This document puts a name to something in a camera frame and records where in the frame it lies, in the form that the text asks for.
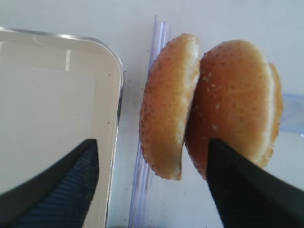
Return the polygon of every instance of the sesame seed bun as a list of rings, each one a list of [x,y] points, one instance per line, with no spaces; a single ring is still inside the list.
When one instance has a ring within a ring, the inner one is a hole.
[[[200,76],[199,41],[182,34],[160,52],[144,90],[139,136],[156,175],[181,179],[181,153],[194,89]]]
[[[185,141],[206,178],[208,143],[220,138],[265,167],[273,152],[283,110],[281,84],[273,64],[252,43],[223,42],[204,55]]]

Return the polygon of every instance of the stainless steel tray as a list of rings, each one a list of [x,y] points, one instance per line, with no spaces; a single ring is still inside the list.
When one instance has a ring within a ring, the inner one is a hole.
[[[85,227],[104,227],[123,79],[98,40],[0,27],[0,193],[93,137],[101,171]]]

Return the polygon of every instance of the hamburger bun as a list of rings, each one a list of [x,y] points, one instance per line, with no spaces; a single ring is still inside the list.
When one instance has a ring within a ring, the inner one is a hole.
[[[182,34],[154,61],[140,112],[142,154],[156,175],[181,178],[181,153],[194,89],[200,76],[199,40]]]
[[[205,53],[185,135],[189,155],[203,178],[210,138],[223,140],[265,167],[282,110],[276,68],[252,43],[227,41]]]

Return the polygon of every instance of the tray rim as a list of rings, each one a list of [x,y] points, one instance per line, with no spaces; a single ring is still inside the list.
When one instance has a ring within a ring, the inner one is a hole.
[[[0,32],[22,33],[22,34],[28,34],[28,35],[38,35],[38,36],[45,36],[45,37],[51,37],[51,38],[61,38],[61,39],[67,39],[67,40],[91,42],[102,48],[105,48],[116,60],[117,65],[119,67],[119,96],[118,96],[118,107],[117,107],[117,115],[116,115],[114,149],[112,151],[112,157],[111,157],[111,165],[110,165],[111,170],[110,170],[109,184],[108,184],[108,189],[107,189],[106,212],[104,215],[105,220],[104,220],[104,224],[103,224],[103,226],[105,227],[108,222],[109,203],[110,203],[110,199],[111,199],[111,189],[112,189],[112,183],[113,183],[113,167],[114,167],[113,164],[114,164],[114,159],[115,159],[115,154],[116,154],[119,122],[120,122],[120,116],[121,116],[123,91],[124,91],[124,68],[123,68],[121,59],[107,44],[105,44],[104,42],[102,42],[96,38],[69,35],[69,34],[61,34],[61,33],[53,33],[53,32],[42,32],[42,31],[19,29],[19,28],[8,28],[8,27],[3,27],[3,26],[0,26]]]

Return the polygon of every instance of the white countertop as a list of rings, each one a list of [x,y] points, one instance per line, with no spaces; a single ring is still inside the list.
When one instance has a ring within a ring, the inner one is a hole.
[[[303,0],[2,0],[0,26],[96,38],[120,57],[125,84],[109,225],[126,227],[154,16],[169,22],[172,37],[198,35],[201,55],[228,39],[254,42],[277,66],[284,92],[303,94],[303,7]]]

